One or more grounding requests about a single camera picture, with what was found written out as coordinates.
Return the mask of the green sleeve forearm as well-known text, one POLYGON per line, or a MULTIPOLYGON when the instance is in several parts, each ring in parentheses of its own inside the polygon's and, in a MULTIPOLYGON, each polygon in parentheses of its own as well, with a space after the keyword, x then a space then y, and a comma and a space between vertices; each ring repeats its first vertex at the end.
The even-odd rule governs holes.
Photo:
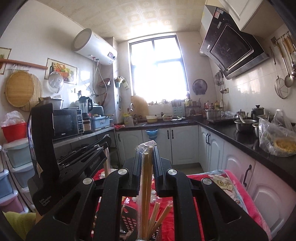
POLYGON ((3 213, 9 224, 12 226, 14 231, 22 238, 26 239, 28 232, 36 224, 36 213, 17 213, 17 212, 7 212, 3 213))

